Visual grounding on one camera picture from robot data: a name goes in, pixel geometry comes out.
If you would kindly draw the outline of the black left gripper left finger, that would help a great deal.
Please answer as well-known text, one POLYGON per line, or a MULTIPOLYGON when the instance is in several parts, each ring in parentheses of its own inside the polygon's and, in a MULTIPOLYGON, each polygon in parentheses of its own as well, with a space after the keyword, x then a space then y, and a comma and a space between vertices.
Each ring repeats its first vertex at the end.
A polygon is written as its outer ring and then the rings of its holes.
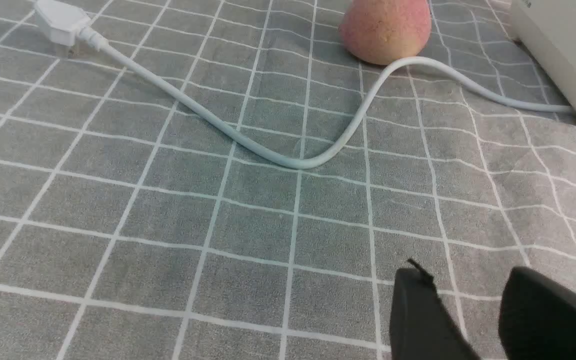
POLYGON ((478 360, 439 295, 434 276, 416 260, 395 273, 390 313, 393 360, 478 360))

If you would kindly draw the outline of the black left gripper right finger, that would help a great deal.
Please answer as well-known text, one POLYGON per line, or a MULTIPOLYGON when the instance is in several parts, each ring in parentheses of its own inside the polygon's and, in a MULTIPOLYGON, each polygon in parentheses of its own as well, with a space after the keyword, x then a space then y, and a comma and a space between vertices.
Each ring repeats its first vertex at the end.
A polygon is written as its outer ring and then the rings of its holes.
POLYGON ((498 335, 509 360, 576 360, 576 292, 514 267, 503 288, 498 335))

